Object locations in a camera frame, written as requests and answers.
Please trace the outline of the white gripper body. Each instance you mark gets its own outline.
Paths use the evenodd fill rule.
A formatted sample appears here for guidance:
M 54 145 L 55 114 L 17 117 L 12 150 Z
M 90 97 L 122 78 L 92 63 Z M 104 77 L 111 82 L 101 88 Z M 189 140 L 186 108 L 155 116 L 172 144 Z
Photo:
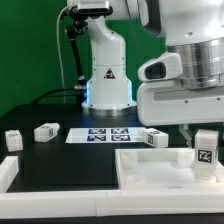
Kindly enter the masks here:
M 185 90 L 177 80 L 144 82 L 137 106 L 144 126 L 224 122 L 224 86 Z

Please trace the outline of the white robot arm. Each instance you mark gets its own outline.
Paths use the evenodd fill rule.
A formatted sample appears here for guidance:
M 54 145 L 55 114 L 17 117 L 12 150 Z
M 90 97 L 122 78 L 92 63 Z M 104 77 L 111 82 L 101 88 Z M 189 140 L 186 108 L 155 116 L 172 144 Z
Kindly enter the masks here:
M 73 20 L 86 21 L 92 76 L 82 108 L 97 115 L 137 108 L 145 126 L 224 122 L 224 0 L 67 0 Z M 139 18 L 166 51 L 138 69 L 132 101 L 124 71 L 125 42 L 107 20 Z

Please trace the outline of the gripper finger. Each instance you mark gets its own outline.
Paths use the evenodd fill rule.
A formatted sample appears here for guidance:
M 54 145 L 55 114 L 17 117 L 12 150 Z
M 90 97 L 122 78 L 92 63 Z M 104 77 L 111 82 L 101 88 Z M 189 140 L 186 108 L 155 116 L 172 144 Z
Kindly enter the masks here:
M 185 138 L 187 146 L 189 148 L 191 148 L 192 147 L 193 136 L 192 136 L 192 133 L 189 129 L 189 125 L 188 124 L 180 124 L 178 126 L 178 130 L 182 134 L 182 136 Z

